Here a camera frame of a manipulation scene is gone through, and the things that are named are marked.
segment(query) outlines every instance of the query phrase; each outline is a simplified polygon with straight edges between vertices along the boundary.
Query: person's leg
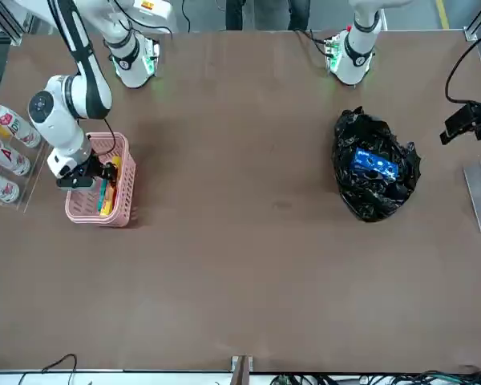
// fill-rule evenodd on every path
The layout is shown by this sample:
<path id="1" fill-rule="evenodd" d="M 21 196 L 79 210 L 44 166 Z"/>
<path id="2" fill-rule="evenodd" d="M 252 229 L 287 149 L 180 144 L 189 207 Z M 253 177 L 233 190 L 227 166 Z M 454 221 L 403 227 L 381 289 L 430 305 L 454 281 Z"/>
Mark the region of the person's leg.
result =
<path id="1" fill-rule="evenodd" d="M 310 16 L 310 0 L 289 0 L 289 30 L 306 30 Z"/>
<path id="2" fill-rule="evenodd" d="M 224 17 L 227 30 L 242 30 L 243 5 L 243 0 L 226 0 Z"/>

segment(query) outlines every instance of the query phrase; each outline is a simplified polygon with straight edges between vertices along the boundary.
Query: yellow floor line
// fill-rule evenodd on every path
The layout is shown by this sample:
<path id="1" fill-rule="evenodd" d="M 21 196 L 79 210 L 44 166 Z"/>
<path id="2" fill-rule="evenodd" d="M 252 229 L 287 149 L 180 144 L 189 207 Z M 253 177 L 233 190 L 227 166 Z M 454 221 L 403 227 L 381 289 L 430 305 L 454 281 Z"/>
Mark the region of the yellow floor line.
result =
<path id="1" fill-rule="evenodd" d="M 439 10 L 440 22 L 444 30 L 449 29 L 449 20 L 447 20 L 446 7 L 443 6 L 443 0 L 436 0 L 436 8 Z"/>

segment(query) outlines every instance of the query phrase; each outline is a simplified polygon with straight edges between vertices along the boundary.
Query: green led light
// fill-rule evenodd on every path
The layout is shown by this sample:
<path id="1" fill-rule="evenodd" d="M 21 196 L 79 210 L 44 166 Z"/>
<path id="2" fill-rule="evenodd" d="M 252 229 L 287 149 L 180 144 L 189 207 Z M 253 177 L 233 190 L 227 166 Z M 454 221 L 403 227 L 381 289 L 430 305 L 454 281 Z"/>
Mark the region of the green led light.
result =
<path id="1" fill-rule="evenodd" d="M 144 57 L 143 62 L 148 74 L 153 75 L 155 73 L 155 60 Z"/>

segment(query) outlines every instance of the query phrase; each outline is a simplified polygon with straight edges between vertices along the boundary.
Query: white bottle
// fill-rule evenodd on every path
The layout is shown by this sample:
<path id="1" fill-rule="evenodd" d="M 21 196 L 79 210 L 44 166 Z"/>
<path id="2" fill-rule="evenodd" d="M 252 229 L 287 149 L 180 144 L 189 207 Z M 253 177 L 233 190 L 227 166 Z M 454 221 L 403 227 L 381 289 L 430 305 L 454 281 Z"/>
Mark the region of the white bottle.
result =
<path id="1" fill-rule="evenodd" d="M 30 170 L 30 161 L 28 158 L 17 152 L 15 149 L 6 146 L 1 140 L 0 165 L 16 175 L 25 175 Z"/>
<path id="2" fill-rule="evenodd" d="M 36 147 L 41 136 L 35 128 L 28 124 L 16 112 L 0 104 L 0 124 L 7 127 L 10 133 L 27 147 Z"/>
<path id="3" fill-rule="evenodd" d="M 0 176 L 0 200 L 12 203 L 19 197 L 19 187 L 14 182 Z"/>

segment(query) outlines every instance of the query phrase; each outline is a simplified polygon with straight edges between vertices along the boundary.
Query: black plastic bag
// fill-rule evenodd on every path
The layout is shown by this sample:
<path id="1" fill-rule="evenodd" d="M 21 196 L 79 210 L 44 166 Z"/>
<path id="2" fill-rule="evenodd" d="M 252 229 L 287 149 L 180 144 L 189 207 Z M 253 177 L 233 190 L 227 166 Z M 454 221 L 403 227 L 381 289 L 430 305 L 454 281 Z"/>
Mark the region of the black plastic bag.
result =
<path id="1" fill-rule="evenodd" d="M 395 180 L 353 169 L 357 148 L 396 164 Z M 366 115 L 362 107 L 344 110 L 338 118 L 331 159 L 342 199 L 365 222 L 381 221 L 395 213 L 415 190 L 420 177 L 420 157 L 414 143 L 401 146 L 388 124 Z"/>

